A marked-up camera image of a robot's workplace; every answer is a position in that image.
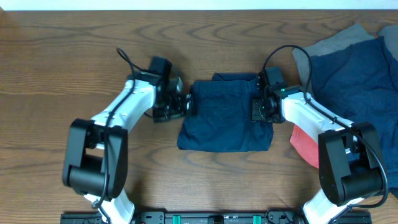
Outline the dark navy blue shorts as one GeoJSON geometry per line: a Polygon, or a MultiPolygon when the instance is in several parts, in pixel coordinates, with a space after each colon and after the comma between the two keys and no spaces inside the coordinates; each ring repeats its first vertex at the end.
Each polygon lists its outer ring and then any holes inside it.
{"type": "Polygon", "coordinates": [[[267,151],[270,123],[251,120],[251,100],[259,96],[255,73],[215,73],[195,81],[190,93],[197,113],[185,117],[177,139],[181,150],[205,152],[267,151]]]}

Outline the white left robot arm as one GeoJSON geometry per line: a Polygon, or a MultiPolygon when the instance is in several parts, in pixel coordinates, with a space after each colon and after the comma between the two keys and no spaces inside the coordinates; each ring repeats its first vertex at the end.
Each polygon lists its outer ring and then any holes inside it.
{"type": "Polygon", "coordinates": [[[94,212],[64,213],[60,223],[134,223],[136,207],[124,184],[128,170],[128,138],[141,116],[154,110],[164,122],[190,111],[190,95],[181,78],[140,72],[128,76],[120,94],[91,119],[70,125],[62,182],[92,203],[94,212]]]}

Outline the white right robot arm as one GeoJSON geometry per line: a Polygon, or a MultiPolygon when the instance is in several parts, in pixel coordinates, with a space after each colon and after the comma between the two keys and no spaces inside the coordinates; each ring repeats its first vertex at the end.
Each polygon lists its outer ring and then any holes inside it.
{"type": "Polygon", "coordinates": [[[301,86],[267,86],[251,100],[251,119],[265,123],[289,121],[318,146],[321,189],[300,211],[293,223],[360,222],[354,208],[376,194],[387,199],[388,180],[376,128],[340,118],[319,104],[301,86]]]}

